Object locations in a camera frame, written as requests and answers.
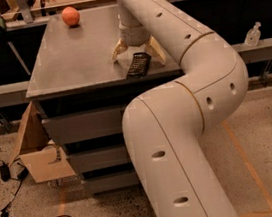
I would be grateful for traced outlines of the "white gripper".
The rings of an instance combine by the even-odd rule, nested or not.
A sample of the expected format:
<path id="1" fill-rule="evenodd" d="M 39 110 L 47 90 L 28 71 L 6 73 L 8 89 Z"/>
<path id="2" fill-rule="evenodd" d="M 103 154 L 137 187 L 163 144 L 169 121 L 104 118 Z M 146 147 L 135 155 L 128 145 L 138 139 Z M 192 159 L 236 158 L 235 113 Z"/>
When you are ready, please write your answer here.
<path id="1" fill-rule="evenodd" d="M 145 44 L 145 52 L 152 57 L 157 57 L 160 64 L 166 64 L 166 55 L 163 52 L 158 41 L 150 36 L 150 32 L 137 20 L 132 14 L 120 14 L 119 20 L 119 34 L 120 39 L 112 53 L 112 60 L 116 61 L 117 57 L 125 53 L 128 47 L 139 47 Z"/>

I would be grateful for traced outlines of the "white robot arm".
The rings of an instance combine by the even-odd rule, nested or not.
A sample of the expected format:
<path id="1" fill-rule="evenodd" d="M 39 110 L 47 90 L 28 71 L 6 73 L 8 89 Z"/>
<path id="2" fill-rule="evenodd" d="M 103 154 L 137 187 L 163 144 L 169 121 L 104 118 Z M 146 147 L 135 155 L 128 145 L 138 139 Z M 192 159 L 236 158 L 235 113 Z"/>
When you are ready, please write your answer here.
<path id="1" fill-rule="evenodd" d="M 123 115 L 126 148 L 156 217 L 239 217 L 198 140 L 242 103 L 245 62 L 166 0 L 117 1 L 184 71 L 137 96 Z"/>

